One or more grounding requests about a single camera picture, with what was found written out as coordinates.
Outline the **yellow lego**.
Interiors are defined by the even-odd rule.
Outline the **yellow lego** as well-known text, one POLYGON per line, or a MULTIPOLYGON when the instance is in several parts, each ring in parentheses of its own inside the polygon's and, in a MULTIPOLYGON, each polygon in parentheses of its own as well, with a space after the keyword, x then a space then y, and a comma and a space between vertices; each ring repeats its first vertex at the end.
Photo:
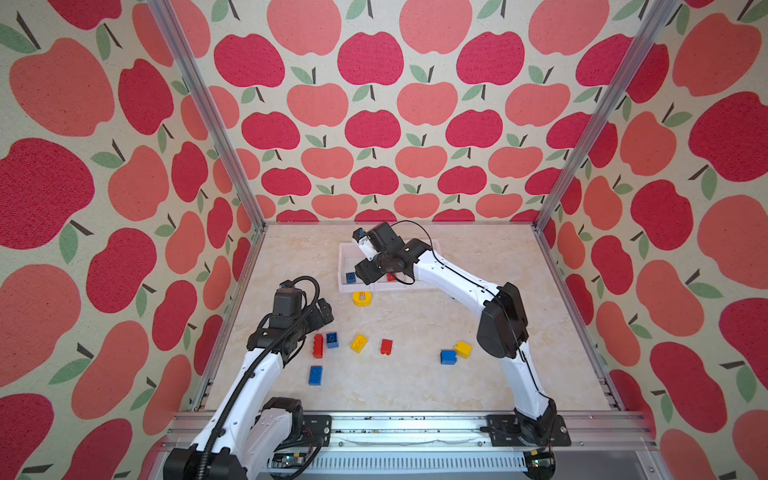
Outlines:
POLYGON ((458 341, 454 346, 454 351, 458 357, 468 359, 472 352, 472 346, 464 341, 458 341))

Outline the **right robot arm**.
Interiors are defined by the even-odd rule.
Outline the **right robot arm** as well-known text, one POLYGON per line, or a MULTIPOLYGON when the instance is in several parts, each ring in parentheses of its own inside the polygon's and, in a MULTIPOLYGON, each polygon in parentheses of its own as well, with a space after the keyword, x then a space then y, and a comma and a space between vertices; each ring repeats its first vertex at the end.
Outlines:
POLYGON ((528 345, 528 316, 520 290, 510 282, 498 285, 454 265, 430 240, 404 241, 387 222, 352 234, 365 259, 355 265, 364 284, 387 274, 402 273, 426 282, 458 301, 478 319, 476 340, 490 356, 502 361, 514 394, 518 437, 526 445, 551 441, 557 419, 555 400, 545 393, 528 345))

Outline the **yellow lego angled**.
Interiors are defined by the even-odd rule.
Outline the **yellow lego angled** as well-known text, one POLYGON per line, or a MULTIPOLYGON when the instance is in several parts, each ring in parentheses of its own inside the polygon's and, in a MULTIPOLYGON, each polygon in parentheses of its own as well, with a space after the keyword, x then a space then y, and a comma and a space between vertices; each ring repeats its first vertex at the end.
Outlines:
POLYGON ((355 353, 361 353, 368 343, 368 338, 362 334, 358 334, 350 344, 350 348, 355 353))

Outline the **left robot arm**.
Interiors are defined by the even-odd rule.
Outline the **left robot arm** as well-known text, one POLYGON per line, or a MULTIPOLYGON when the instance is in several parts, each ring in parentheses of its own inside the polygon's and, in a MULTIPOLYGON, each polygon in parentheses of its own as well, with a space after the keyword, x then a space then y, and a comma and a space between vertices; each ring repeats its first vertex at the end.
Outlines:
POLYGON ((328 416, 313 431, 299 399, 266 396, 307 336, 333 321, 331 305, 320 296, 319 282, 302 275, 282 282, 272 311, 247 342, 238 376, 205 428, 187 448, 171 451, 164 479, 255 479, 280 451, 307 447, 274 479, 302 475, 328 443, 328 416))

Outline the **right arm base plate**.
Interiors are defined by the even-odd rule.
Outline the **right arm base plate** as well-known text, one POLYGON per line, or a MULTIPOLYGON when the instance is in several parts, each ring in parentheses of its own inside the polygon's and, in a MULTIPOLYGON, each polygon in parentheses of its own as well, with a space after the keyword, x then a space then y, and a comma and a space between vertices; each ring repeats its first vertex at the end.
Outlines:
POLYGON ((486 425, 480 428, 480 431, 486 433, 493 447, 570 447, 572 440, 569 429, 564 418, 557 415, 554 424, 547 430, 549 439, 545 441, 532 440, 524 435, 519 426, 517 417, 512 415, 488 415, 486 425))

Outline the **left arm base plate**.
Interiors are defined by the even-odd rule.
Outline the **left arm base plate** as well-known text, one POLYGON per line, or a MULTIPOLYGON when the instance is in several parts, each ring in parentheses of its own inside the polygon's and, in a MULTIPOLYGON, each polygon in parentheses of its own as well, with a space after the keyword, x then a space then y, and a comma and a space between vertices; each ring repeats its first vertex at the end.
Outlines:
POLYGON ((328 447, 332 420, 331 415, 290 415, 289 435, 278 445, 277 450, 310 445, 328 447))

